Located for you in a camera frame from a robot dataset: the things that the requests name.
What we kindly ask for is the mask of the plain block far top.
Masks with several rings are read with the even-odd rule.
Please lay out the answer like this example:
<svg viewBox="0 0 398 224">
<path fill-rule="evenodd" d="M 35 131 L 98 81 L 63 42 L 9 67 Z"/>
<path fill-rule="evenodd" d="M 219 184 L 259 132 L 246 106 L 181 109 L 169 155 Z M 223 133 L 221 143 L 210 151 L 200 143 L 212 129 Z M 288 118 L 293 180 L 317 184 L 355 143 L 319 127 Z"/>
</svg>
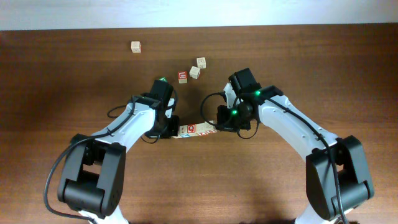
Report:
<svg viewBox="0 0 398 224">
<path fill-rule="evenodd" d="M 205 59 L 205 57 L 198 57 L 197 58 L 197 67 L 199 69 L 205 69 L 206 68 L 206 59 Z"/>
</svg>

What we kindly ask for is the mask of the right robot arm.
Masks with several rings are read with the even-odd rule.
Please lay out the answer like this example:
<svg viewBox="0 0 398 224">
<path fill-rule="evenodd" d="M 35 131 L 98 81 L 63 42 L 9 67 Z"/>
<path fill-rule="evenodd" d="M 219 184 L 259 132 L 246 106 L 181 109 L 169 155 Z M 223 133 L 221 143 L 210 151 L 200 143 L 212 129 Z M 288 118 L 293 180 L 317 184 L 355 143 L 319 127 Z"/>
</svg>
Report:
<svg viewBox="0 0 398 224">
<path fill-rule="evenodd" d="M 308 207 L 295 223 L 347 223 L 346 214 L 374 197 L 362 143 L 341 138 L 299 111 L 276 86 L 262 87 L 249 68 L 233 73 L 219 106 L 220 131 L 249 130 L 251 121 L 279 134 L 305 161 Z"/>
</svg>

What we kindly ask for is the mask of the green N letter block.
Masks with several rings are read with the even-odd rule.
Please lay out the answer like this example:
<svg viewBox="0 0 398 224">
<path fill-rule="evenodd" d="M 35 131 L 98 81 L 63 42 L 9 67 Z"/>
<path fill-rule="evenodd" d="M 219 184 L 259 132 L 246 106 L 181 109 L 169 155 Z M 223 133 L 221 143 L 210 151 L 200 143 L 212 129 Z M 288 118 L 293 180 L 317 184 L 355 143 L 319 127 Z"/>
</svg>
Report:
<svg viewBox="0 0 398 224">
<path fill-rule="evenodd" d="M 176 129 L 174 129 L 172 131 L 172 137 L 175 138 L 175 139 L 181 138 L 181 136 L 180 136 L 180 128 L 179 127 L 177 127 Z"/>
</svg>

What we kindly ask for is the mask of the plain tilted wooden block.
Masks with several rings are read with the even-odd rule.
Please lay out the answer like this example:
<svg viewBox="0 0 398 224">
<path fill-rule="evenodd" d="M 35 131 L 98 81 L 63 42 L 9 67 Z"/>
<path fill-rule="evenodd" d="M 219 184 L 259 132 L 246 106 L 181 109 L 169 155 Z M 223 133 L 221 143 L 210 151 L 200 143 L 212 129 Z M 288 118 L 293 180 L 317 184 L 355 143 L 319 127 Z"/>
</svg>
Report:
<svg viewBox="0 0 398 224">
<path fill-rule="evenodd" d="M 189 71 L 189 75 L 194 79 L 198 79 L 200 76 L 200 69 L 198 67 L 192 66 Z"/>
</svg>

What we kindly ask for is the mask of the plain block red edge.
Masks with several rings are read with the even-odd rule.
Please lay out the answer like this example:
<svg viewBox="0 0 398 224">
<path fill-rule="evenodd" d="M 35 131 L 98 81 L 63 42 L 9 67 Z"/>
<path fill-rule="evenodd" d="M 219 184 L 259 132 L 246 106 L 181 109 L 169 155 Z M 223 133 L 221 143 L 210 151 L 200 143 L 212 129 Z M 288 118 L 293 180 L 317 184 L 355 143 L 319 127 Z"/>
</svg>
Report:
<svg viewBox="0 0 398 224">
<path fill-rule="evenodd" d="M 208 134 L 205 123 L 196 124 L 196 134 L 198 136 L 204 136 Z"/>
</svg>

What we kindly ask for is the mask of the plain block red side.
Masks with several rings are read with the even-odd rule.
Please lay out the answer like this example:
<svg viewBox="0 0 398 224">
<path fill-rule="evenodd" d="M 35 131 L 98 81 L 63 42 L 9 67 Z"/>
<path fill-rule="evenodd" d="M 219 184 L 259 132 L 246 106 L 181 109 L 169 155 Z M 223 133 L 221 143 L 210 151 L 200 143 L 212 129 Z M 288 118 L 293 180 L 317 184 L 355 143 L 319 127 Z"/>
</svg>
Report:
<svg viewBox="0 0 398 224">
<path fill-rule="evenodd" d="M 205 132 L 211 134 L 211 133 L 216 133 L 217 130 L 215 126 L 211 125 L 208 122 L 205 122 Z"/>
</svg>

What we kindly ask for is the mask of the far left plain wooden block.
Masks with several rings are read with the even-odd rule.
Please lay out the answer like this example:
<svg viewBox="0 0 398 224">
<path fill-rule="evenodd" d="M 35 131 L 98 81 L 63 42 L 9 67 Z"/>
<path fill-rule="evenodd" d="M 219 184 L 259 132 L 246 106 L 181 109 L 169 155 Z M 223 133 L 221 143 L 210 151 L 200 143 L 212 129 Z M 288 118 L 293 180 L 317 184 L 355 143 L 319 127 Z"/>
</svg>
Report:
<svg viewBox="0 0 398 224">
<path fill-rule="evenodd" d="M 134 54 L 139 54 L 142 51 L 142 46 L 139 41 L 132 41 L 131 42 L 131 51 Z"/>
</svg>

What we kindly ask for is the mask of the red Q letter block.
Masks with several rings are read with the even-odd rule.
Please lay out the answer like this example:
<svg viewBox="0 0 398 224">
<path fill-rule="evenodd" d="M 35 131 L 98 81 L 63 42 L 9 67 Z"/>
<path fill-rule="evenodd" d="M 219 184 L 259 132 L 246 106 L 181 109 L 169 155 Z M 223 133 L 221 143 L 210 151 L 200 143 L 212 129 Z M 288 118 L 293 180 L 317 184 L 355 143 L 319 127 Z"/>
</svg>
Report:
<svg viewBox="0 0 398 224">
<path fill-rule="evenodd" d="M 187 134 L 191 137 L 197 136 L 197 125 L 196 124 L 188 124 L 187 125 Z"/>
</svg>

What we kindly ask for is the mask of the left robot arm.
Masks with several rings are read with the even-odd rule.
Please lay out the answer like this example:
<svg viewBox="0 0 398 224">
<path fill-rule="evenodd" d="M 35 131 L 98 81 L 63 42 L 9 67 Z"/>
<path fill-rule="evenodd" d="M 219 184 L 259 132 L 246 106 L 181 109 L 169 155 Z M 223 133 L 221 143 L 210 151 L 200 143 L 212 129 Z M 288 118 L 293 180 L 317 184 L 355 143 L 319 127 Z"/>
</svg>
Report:
<svg viewBox="0 0 398 224">
<path fill-rule="evenodd" d="M 107 127 L 85 136 L 76 134 L 61 155 L 65 163 L 57 197 L 90 223 L 127 223 L 119 207 L 124 187 L 126 154 L 145 136 L 155 143 L 176 136 L 173 86 L 155 80 L 150 92 L 133 95 L 124 111 Z"/>
</svg>

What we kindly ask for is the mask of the red U letter block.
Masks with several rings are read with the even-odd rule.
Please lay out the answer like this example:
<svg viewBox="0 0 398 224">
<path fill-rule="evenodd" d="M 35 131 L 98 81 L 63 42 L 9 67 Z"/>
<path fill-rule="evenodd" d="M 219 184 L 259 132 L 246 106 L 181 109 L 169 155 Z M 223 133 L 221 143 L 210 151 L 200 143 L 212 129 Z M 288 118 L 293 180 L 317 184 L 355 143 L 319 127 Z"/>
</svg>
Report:
<svg viewBox="0 0 398 224">
<path fill-rule="evenodd" d="M 187 83 L 188 82 L 188 75 L 186 71 L 178 72 L 177 73 L 178 82 L 179 84 Z"/>
</svg>

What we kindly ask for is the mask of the green B letter block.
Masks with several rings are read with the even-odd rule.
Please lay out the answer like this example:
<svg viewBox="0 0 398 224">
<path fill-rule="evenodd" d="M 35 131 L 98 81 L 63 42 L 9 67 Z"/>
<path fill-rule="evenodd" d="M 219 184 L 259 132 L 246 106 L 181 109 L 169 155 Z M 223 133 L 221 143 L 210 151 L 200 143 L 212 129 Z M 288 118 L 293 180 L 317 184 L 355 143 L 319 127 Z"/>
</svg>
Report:
<svg viewBox="0 0 398 224">
<path fill-rule="evenodd" d="M 164 77 L 160 78 L 159 80 L 168 83 L 167 79 Z"/>
</svg>

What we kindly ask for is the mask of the picture block blue side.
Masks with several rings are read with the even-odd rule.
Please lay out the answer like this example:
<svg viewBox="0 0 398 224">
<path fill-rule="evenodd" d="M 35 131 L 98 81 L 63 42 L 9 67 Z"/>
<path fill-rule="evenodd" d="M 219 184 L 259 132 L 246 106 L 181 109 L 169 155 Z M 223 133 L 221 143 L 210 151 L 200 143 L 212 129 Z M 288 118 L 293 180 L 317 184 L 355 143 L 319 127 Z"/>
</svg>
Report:
<svg viewBox="0 0 398 224">
<path fill-rule="evenodd" d="M 182 125 L 179 127 L 178 136 L 180 138 L 189 138 L 190 137 L 190 135 L 187 132 L 187 128 L 188 128 L 187 125 Z"/>
</svg>

